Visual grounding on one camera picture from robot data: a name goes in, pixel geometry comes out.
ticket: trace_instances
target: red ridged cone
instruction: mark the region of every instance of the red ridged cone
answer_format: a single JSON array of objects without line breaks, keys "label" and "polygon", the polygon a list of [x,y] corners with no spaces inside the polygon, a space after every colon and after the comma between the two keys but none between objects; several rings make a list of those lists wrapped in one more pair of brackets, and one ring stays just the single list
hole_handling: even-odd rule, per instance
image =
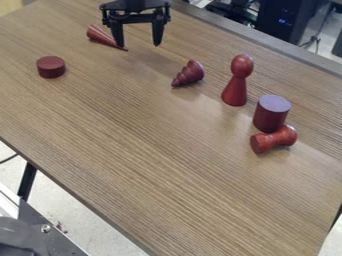
[{"label": "red ridged cone", "polygon": [[87,29],[87,37],[93,41],[114,47],[114,48],[118,48],[124,51],[128,51],[127,48],[125,47],[120,47],[118,46],[118,44],[115,42],[115,40],[108,35],[106,32],[104,32],[99,26],[97,26],[96,24],[92,24],[88,27]]},{"label": "red ridged cone", "polygon": [[202,64],[196,60],[189,60],[186,67],[184,67],[182,71],[177,74],[177,77],[173,79],[171,85],[173,87],[179,87],[202,80],[203,77],[204,69]]}]

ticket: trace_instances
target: red cylinder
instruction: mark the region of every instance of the red cylinder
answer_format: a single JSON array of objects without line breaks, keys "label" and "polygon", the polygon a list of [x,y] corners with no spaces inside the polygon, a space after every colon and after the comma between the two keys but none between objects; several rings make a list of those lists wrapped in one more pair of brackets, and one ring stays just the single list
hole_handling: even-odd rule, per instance
[{"label": "red cylinder", "polygon": [[265,133],[278,131],[291,109],[291,103],[277,95],[264,95],[259,99],[253,123]]},{"label": "red cylinder", "polygon": [[64,74],[64,60],[56,56],[45,56],[37,60],[38,73],[43,78],[56,78]]}]

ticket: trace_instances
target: table leg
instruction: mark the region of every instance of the table leg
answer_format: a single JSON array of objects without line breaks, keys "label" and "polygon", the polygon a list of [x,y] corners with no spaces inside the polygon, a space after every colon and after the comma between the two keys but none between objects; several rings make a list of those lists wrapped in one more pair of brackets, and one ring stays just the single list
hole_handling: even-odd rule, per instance
[{"label": "table leg", "polygon": [[18,190],[18,196],[21,197],[25,202],[27,201],[31,188],[36,177],[37,169],[30,163],[26,164],[23,178]]},{"label": "table leg", "polygon": [[338,209],[338,212],[337,212],[337,214],[335,216],[333,224],[330,227],[330,230],[333,228],[333,226],[335,225],[336,221],[338,220],[338,218],[340,217],[341,214],[342,214],[342,204],[340,205],[340,208]]}]

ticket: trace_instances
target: red pawn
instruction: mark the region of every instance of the red pawn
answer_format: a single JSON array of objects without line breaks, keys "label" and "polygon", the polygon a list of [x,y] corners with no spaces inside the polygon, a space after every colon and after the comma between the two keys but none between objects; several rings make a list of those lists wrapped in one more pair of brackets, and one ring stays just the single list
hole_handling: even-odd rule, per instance
[{"label": "red pawn", "polygon": [[182,69],[177,77],[173,79],[171,86],[179,87],[189,83],[194,83],[202,80],[204,77],[204,69],[201,63],[195,60],[189,60],[186,67]]},{"label": "red pawn", "polygon": [[253,58],[247,54],[237,55],[231,64],[232,79],[222,92],[222,100],[231,106],[243,106],[247,102],[246,77],[254,68]]}]

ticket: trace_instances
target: red cylindrical block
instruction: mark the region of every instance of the red cylindrical block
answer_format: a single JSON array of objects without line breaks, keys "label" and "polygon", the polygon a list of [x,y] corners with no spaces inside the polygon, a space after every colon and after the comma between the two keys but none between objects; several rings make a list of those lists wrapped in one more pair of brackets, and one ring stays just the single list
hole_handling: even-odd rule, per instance
[{"label": "red cylindrical block", "polygon": [[37,60],[38,73],[43,78],[56,78],[65,73],[64,60],[56,56],[45,56]]},{"label": "red cylindrical block", "polygon": [[283,126],[291,103],[277,95],[264,95],[259,99],[253,123],[265,133],[275,132]]},{"label": "red cylindrical block", "polygon": [[279,131],[271,134],[257,134],[251,137],[251,147],[255,154],[261,154],[276,145],[292,146],[297,141],[296,129],[284,125]]}]

